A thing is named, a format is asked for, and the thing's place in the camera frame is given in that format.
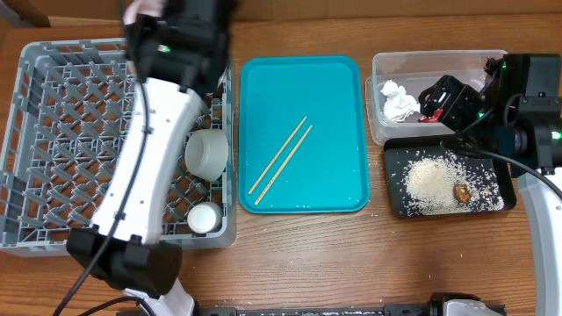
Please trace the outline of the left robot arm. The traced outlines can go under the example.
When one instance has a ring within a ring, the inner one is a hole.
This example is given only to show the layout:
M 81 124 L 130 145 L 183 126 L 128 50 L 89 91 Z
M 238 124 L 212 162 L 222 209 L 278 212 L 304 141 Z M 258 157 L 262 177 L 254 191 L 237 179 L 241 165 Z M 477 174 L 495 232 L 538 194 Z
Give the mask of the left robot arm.
M 183 250 L 162 239 L 162 214 L 186 134 L 229 63 L 233 1 L 136 1 L 119 8 L 135 74 L 133 114 L 110 185 L 66 249 L 84 275 L 150 315 L 191 315 L 178 275 Z

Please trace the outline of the small white cup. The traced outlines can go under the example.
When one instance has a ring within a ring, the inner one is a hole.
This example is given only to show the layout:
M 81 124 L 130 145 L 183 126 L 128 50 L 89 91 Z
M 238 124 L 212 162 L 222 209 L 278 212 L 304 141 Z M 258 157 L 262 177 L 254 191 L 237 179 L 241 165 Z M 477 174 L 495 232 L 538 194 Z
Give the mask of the small white cup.
M 203 202 L 193 206 L 187 215 L 187 223 L 194 233 L 210 233 L 222 219 L 222 209 L 214 202 Z

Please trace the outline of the brown food lump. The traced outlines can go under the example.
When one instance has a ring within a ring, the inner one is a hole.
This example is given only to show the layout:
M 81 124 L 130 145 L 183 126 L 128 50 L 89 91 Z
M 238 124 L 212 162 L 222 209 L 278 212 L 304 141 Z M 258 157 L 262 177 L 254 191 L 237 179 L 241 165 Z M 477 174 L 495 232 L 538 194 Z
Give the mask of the brown food lump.
M 472 198 L 472 194 L 467 184 L 458 183 L 453 187 L 453 197 L 460 204 L 468 204 Z

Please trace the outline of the large white plate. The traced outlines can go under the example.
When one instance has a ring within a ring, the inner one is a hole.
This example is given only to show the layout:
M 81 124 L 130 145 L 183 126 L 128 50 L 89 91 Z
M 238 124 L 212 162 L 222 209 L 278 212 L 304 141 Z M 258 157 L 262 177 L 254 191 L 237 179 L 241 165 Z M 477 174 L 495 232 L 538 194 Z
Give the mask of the large white plate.
M 124 25 L 131 25 L 140 15 L 159 18 L 162 15 L 166 0 L 133 0 L 126 7 L 122 16 Z

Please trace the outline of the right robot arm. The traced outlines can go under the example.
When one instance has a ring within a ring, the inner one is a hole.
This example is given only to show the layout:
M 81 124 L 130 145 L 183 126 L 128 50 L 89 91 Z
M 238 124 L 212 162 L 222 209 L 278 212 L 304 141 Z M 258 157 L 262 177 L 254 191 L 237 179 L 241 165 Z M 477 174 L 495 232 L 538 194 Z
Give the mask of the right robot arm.
M 444 148 L 505 162 L 522 196 L 533 250 L 536 313 L 561 313 L 561 57 L 505 54 L 481 90 L 443 75 L 418 96 L 421 114 L 453 132 Z

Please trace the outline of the grey bowl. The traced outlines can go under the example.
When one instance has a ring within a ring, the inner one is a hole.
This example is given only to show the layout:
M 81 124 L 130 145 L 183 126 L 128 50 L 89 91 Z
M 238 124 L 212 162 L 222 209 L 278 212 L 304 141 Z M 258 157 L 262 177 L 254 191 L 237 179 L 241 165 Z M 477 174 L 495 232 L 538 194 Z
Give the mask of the grey bowl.
M 197 130 L 184 150 L 187 171 L 208 182 L 220 178 L 227 165 L 227 136 L 220 129 Z

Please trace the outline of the white tissue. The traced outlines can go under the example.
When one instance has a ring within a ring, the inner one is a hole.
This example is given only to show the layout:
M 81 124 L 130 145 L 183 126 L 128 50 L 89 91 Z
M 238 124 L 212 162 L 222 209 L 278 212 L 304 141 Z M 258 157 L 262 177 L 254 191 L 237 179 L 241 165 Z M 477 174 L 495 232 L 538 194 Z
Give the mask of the white tissue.
M 402 85 L 392 80 L 386 81 L 380 90 L 385 97 L 381 111 L 385 120 L 400 123 L 415 113 L 420 113 L 421 106 L 417 99 L 408 95 Z

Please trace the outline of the wooden chopstick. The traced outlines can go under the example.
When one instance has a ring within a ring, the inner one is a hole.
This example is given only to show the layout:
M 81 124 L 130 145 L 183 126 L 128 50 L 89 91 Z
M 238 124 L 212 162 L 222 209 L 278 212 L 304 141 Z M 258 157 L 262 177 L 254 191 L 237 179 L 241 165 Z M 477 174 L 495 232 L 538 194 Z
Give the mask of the wooden chopstick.
M 273 158 L 270 160 L 270 162 L 268 163 L 268 165 L 265 167 L 265 169 L 263 170 L 263 172 L 261 173 L 261 175 L 256 179 L 256 181 L 254 182 L 254 184 L 252 185 L 252 187 L 249 189 L 248 194 L 251 195 L 255 190 L 256 187 L 258 186 L 258 184 L 263 180 L 264 176 L 269 172 L 270 168 L 273 166 L 273 164 L 276 162 L 276 160 L 278 159 L 278 157 L 284 152 L 285 148 L 289 145 L 289 143 L 292 141 L 292 139 L 294 138 L 294 136 L 296 135 L 296 133 L 299 131 L 299 129 L 302 127 L 302 125 L 305 123 L 307 119 L 307 116 L 305 116 L 300 122 L 299 124 L 295 127 L 295 129 L 292 131 L 292 133 L 288 136 L 288 138 L 285 140 L 285 142 L 283 143 L 283 145 L 281 146 L 281 148 L 276 152 L 276 154 L 273 156 Z
M 263 189 L 262 193 L 259 195 L 259 197 L 257 198 L 257 200 L 255 201 L 254 205 L 259 205 L 261 203 L 261 201 L 263 200 L 264 196 L 269 192 L 271 186 L 274 184 L 274 182 L 276 182 L 277 178 L 280 176 L 280 174 L 283 172 L 283 170 L 285 169 L 286 165 L 288 164 L 288 162 L 291 160 L 291 158 L 295 155 L 295 153 L 298 151 L 299 147 L 301 146 L 302 142 L 305 140 L 306 136 L 310 133 L 310 131 L 312 130 L 313 126 L 310 125 L 305 133 L 301 136 L 301 138 L 299 139 L 298 143 L 294 146 L 294 148 L 292 149 L 292 151 L 287 155 L 287 157 L 285 158 L 284 162 L 281 164 L 281 166 L 279 167 L 279 169 L 276 171 L 276 173 L 274 174 L 274 176 L 270 179 L 270 181 L 268 182 L 268 184 L 266 185 L 266 187 Z

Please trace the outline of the red snack wrapper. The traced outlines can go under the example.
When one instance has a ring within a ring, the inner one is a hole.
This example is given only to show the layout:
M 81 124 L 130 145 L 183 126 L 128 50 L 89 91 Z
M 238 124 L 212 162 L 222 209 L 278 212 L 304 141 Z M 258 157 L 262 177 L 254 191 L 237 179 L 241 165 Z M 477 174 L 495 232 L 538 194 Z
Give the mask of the red snack wrapper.
M 419 123 L 439 123 L 440 118 L 443 115 L 442 109 L 437 109 L 431 116 L 422 115 L 419 119 Z

